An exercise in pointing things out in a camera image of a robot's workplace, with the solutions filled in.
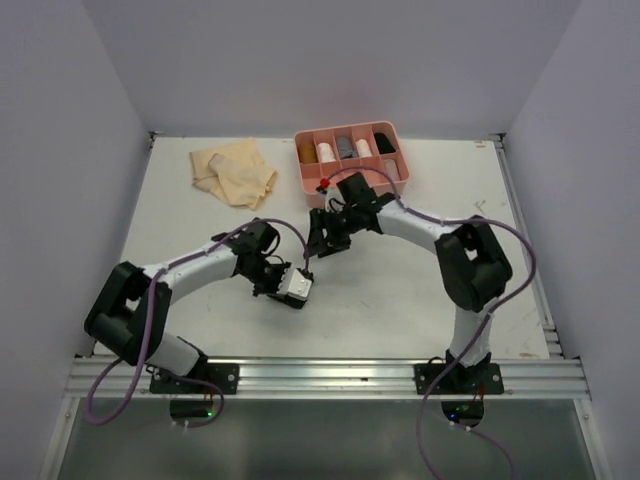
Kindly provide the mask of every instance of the purple cable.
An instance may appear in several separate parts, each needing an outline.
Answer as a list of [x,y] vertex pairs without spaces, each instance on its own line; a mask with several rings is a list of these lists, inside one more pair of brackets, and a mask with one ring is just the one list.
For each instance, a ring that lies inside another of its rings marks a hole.
[[[464,356],[469,352],[469,350],[471,350],[471,347],[473,347],[473,345],[476,343],[476,341],[478,341],[478,339],[482,335],[482,332],[484,331],[486,326],[489,324],[489,320],[493,316],[494,312],[499,307],[504,305],[506,302],[511,300],[513,297],[515,297],[516,295],[520,294],[525,288],[527,288],[531,284],[531,282],[533,282],[533,279],[535,278],[536,271],[537,271],[536,255],[535,255],[535,252],[533,251],[533,246],[524,237],[524,235],[522,235],[515,228],[507,225],[506,223],[499,222],[497,220],[490,220],[488,218],[469,218],[469,219],[462,219],[462,220],[444,220],[444,219],[432,217],[432,216],[427,215],[427,214],[422,213],[422,212],[418,212],[417,210],[414,210],[413,208],[406,206],[404,204],[404,202],[400,199],[400,194],[399,194],[398,189],[397,189],[396,185],[394,184],[393,180],[389,177],[389,175],[387,175],[386,172],[378,170],[377,168],[368,167],[368,166],[364,166],[364,165],[363,166],[354,166],[354,167],[344,167],[344,168],[341,168],[340,170],[332,173],[331,175],[329,175],[327,177],[327,180],[331,180],[331,178],[333,178],[335,175],[337,175],[337,174],[339,174],[341,172],[344,172],[344,171],[348,171],[348,170],[369,170],[369,171],[376,172],[376,173],[382,175],[383,177],[385,177],[385,179],[391,185],[391,188],[392,188],[393,193],[395,195],[395,200],[396,200],[396,202],[398,202],[398,205],[400,205],[400,207],[402,207],[402,209],[404,211],[410,213],[411,215],[414,215],[414,216],[416,216],[418,218],[421,218],[423,220],[426,220],[428,222],[436,223],[436,224],[440,224],[440,225],[448,225],[448,226],[451,226],[451,225],[464,225],[464,224],[479,224],[480,223],[480,224],[493,225],[493,226],[496,226],[498,228],[502,228],[503,230],[506,230],[509,233],[511,233],[512,235],[514,235],[520,241],[520,243],[522,243],[524,248],[527,250],[527,253],[528,253],[529,258],[531,260],[531,265],[530,265],[530,269],[529,269],[529,275],[527,276],[526,280],[518,288],[516,288],[514,291],[512,291],[508,295],[506,295],[506,296],[502,297],[501,299],[499,299],[495,304],[493,304],[493,306],[491,308],[489,308],[489,310],[487,311],[487,314],[485,315],[484,319],[482,320],[482,322],[478,326],[478,330],[476,330],[476,333],[473,335],[473,337],[471,338],[469,343],[462,349],[462,352],[460,352],[460,354],[442,372],[440,372],[440,375],[438,375],[433,380],[433,382],[431,382],[431,384],[429,384],[424,396],[422,397],[422,402],[420,403],[420,408],[418,409],[418,418],[417,418],[417,421],[416,421],[416,437],[418,439],[418,449],[420,450],[420,456],[422,457],[422,460],[426,464],[427,468],[429,468],[429,471],[431,471],[431,473],[433,474],[434,477],[436,477],[439,480],[442,480],[444,477],[442,476],[442,473],[433,465],[433,463],[429,459],[429,457],[428,457],[428,455],[426,453],[426,448],[424,446],[424,440],[422,438],[423,437],[423,435],[422,435],[422,424],[423,424],[423,419],[424,419],[424,412],[425,412],[426,405],[427,405],[427,399],[429,398],[429,395],[431,395],[433,393],[433,391],[435,390],[436,386],[442,381],[442,379],[444,377],[446,377],[460,363],[460,360],[462,358],[464,358]],[[459,424],[454,424],[454,425],[457,426],[458,428],[460,428],[461,430],[466,430],[466,427],[463,426],[463,425],[459,425]],[[477,435],[477,436],[479,436],[481,438],[484,438],[485,440],[491,442],[500,451],[502,451],[502,453],[506,457],[507,461],[509,462],[509,467],[511,469],[511,478],[512,479],[517,479],[519,477],[518,472],[517,472],[517,468],[516,468],[516,465],[515,465],[515,461],[514,461],[512,455],[509,453],[509,451],[507,450],[507,448],[505,446],[503,446],[498,440],[494,439],[493,437],[491,437],[487,433],[478,431],[476,429],[471,429],[471,433],[473,433],[474,435]]]
[[[153,300],[156,297],[156,295],[155,295],[156,294],[156,284],[158,283],[158,280],[160,279],[160,277],[162,277],[169,270],[171,270],[171,269],[173,269],[173,268],[175,268],[177,266],[183,265],[185,263],[191,262],[191,261],[196,260],[196,259],[198,259],[200,257],[204,257],[205,255],[208,255],[209,253],[213,252],[215,249],[220,247],[220,245],[223,245],[228,240],[230,240],[232,237],[234,237],[235,235],[240,233],[245,228],[247,228],[247,227],[249,227],[251,225],[258,224],[258,223],[276,223],[276,224],[283,225],[283,226],[287,227],[293,233],[295,233],[295,235],[298,237],[298,239],[302,243],[302,247],[303,247],[303,251],[304,251],[304,253],[303,253],[303,255],[304,255],[304,268],[305,268],[305,270],[309,270],[309,249],[307,247],[306,242],[304,241],[304,237],[298,231],[298,229],[296,229],[293,225],[291,225],[288,222],[285,222],[284,220],[280,220],[280,219],[277,219],[277,218],[259,218],[259,219],[247,222],[244,225],[240,225],[238,228],[236,228],[232,232],[226,234],[220,241],[218,241],[216,244],[214,244],[209,250],[207,250],[207,251],[200,250],[198,252],[194,252],[194,253],[191,253],[189,255],[185,255],[184,257],[180,257],[180,258],[174,260],[173,262],[169,263],[167,265],[166,269],[158,270],[158,272],[151,279],[151,283],[149,284],[149,289],[147,290],[147,298],[149,300],[147,301],[147,314],[146,314],[145,322],[144,322],[144,333],[142,334],[142,343],[140,345],[140,354],[138,355],[138,362],[136,363],[136,369],[135,369],[135,372],[133,374],[133,378],[131,379],[131,384],[129,385],[129,388],[127,389],[127,392],[125,393],[122,401],[115,408],[115,410],[113,412],[111,412],[106,417],[102,417],[102,418],[95,417],[93,415],[92,410],[93,410],[93,397],[95,396],[96,390],[98,389],[98,387],[100,386],[102,381],[105,379],[105,377],[109,374],[109,372],[111,372],[111,370],[113,370],[113,368],[116,365],[118,365],[120,362],[122,362],[122,359],[119,358],[119,359],[113,361],[112,363],[110,363],[107,366],[107,368],[105,368],[102,371],[102,373],[100,373],[100,375],[98,375],[98,377],[95,379],[95,381],[93,382],[93,385],[91,385],[91,388],[89,389],[89,393],[87,394],[87,403],[85,405],[85,418],[87,419],[87,421],[89,423],[91,423],[93,425],[98,425],[98,426],[106,425],[107,423],[111,422],[113,419],[118,417],[118,415],[120,415],[124,411],[124,409],[127,407],[129,402],[131,401],[131,398],[133,397],[133,394],[134,394],[134,392],[136,390],[136,387],[138,386],[138,382],[140,381],[140,377],[142,375],[142,369],[144,368],[144,361],[146,360],[147,353],[149,351],[149,341],[151,339],[151,325],[153,323],[153,310],[154,310],[154,301]],[[180,377],[180,380],[181,381],[185,381],[185,378],[184,377]],[[209,387],[209,388],[213,387],[216,390],[216,393],[218,393],[218,395],[220,395],[221,404],[220,404],[220,410],[218,411],[218,414],[216,414],[212,419],[209,419],[206,422],[193,424],[194,427],[201,427],[201,426],[203,426],[203,424],[204,425],[208,425],[213,420],[218,418],[218,415],[220,415],[220,412],[222,411],[222,406],[224,405],[224,396],[222,395],[222,392],[220,391],[220,389],[218,389],[212,383],[203,382],[203,381],[200,381],[200,380],[193,380],[193,379],[186,379],[186,380],[189,380],[189,381],[185,382],[185,383],[193,383],[193,384],[203,385],[203,386],[206,386],[206,387]]]

